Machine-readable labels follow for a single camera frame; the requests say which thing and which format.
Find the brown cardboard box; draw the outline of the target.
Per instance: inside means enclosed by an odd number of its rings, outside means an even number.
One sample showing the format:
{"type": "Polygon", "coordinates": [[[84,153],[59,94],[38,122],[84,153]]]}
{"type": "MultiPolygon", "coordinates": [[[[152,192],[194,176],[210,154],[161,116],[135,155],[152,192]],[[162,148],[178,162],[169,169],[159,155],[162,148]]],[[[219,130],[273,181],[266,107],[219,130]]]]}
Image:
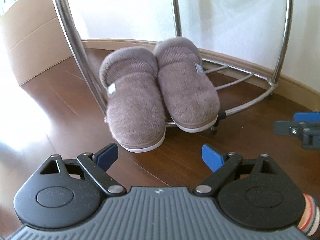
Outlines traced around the brown cardboard box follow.
{"type": "Polygon", "coordinates": [[[71,57],[52,0],[18,0],[1,18],[1,66],[22,85],[71,57]]]}

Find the beige striped slide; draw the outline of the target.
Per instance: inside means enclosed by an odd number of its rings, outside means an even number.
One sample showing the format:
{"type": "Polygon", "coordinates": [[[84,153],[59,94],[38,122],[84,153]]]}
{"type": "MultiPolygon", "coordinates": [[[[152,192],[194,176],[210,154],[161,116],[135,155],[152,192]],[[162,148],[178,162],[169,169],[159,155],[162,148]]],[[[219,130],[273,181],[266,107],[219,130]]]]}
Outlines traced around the beige striped slide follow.
{"type": "Polygon", "coordinates": [[[308,237],[315,234],[319,228],[319,206],[312,196],[303,194],[305,198],[305,209],[298,228],[308,237]]]}

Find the grey fuzzy slipper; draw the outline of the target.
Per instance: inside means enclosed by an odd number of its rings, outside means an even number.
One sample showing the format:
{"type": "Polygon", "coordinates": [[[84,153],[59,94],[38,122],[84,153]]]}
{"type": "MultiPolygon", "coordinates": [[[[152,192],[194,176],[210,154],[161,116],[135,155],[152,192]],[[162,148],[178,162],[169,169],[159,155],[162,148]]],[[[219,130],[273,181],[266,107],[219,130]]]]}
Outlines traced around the grey fuzzy slipper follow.
{"type": "Polygon", "coordinates": [[[204,73],[198,48],[184,37],[159,42],[153,51],[158,84],[176,126],[188,133],[209,129],[220,110],[217,91],[204,73]]]}
{"type": "Polygon", "coordinates": [[[143,47],[114,51],[101,64],[106,121],[113,138],[129,152],[152,151],[164,141],[165,110],[157,75],[155,56],[143,47]]]}

